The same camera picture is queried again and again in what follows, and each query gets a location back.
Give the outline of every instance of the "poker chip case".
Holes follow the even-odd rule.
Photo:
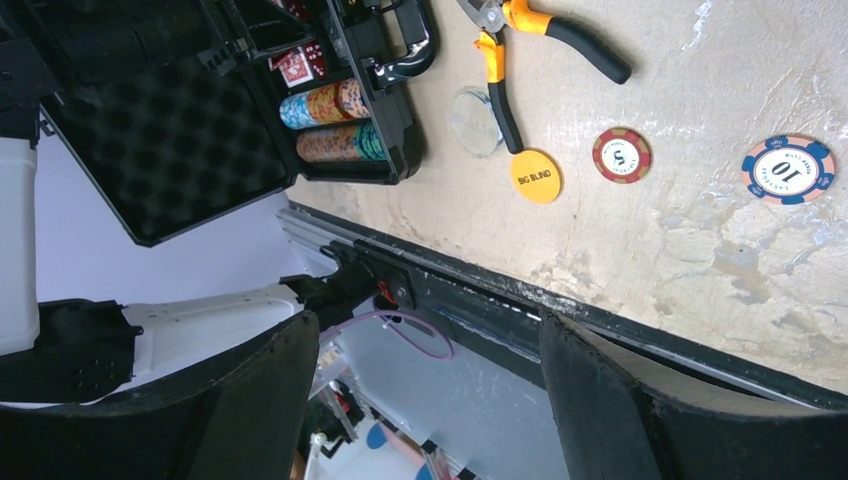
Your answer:
[[[310,181],[394,185],[421,164],[425,142],[403,82],[429,67],[436,33],[426,0],[380,9],[373,0],[305,0],[327,75],[291,88],[267,64],[218,76],[197,58],[97,87],[100,101],[42,103],[66,143],[133,240],[154,246],[293,185]],[[408,54],[395,58],[383,17],[393,11]],[[347,52],[333,53],[319,16],[329,13]],[[298,132],[280,120],[289,95],[356,78],[383,144],[385,162],[307,163]]]

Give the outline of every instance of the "blue and white poker chip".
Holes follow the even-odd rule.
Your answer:
[[[757,198],[781,205],[810,202],[833,184],[836,162],[818,140],[778,135],[754,147],[742,162],[742,179]]]
[[[292,130],[317,127],[309,113],[309,92],[299,93],[280,102],[280,119]]]

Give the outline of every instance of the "black foam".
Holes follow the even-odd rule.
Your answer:
[[[287,187],[287,169],[239,74],[195,58],[101,86],[103,106],[45,103],[130,234],[152,245]]]

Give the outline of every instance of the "stained beige surface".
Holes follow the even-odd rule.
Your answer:
[[[778,133],[815,136],[848,168],[842,1],[531,0],[586,20],[636,65],[617,86],[554,40],[508,32],[525,143],[565,177],[547,206],[513,190],[505,149],[474,158],[447,130],[454,94],[484,88],[484,67],[454,0],[432,4],[442,48],[409,82],[429,143],[420,172],[389,188],[301,181],[290,198],[848,392],[848,180],[795,207],[739,181],[747,151]],[[631,185],[592,164],[597,135],[619,125],[654,151]]]

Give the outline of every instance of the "wire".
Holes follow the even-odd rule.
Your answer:
[[[406,320],[407,322],[418,324],[418,326],[429,330],[430,332],[433,333],[434,336],[437,336],[437,337],[439,337],[439,338],[441,338],[442,340],[445,341],[445,345],[447,345],[447,347],[448,347],[448,353],[445,354],[445,355],[436,355],[436,354],[428,352],[427,350],[422,348],[420,345],[418,345],[417,343],[412,341],[411,338],[409,338],[408,336],[406,336],[406,334],[401,332],[395,325],[392,325],[392,322],[390,320],[384,318],[384,317],[389,317],[389,316],[400,317],[400,318]],[[351,318],[350,320],[347,320],[343,323],[340,323],[339,325],[336,325],[335,327],[328,328],[327,330],[321,332],[321,339],[322,340],[327,339],[327,338],[339,333],[340,331],[342,331],[343,329],[345,329],[347,327],[351,327],[353,325],[356,325],[357,323],[364,322],[365,320],[370,320],[372,318],[378,318],[378,317],[381,320],[383,320],[383,326],[385,328],[388,328],[389,330],[395,332],[397,334],[397,336],[399,336],[401,338],[401,340],[406,342],[410,347],[414,348],[415,350],[417,350],[418,352],[420,352],[424,356],[426,356],[428,358],[432,358],[433,360],[441,361],[441,362],[446,362],[446,361],[453,358],[454,353],[455,353],[454,349],[453,349],[453,344],[451,343],[451,341],[447,337],[447,335],[440,332],[430,322],[424,320],[423,318],[421,318],[417,315],[413,315],[411,313],[406,313],[406,312],[399,312],[399,311],[396,311],[396,310],[374,310],[373,312],[368,312],[368,313],[364,313],[362,315],[357,315],[357,316]]]

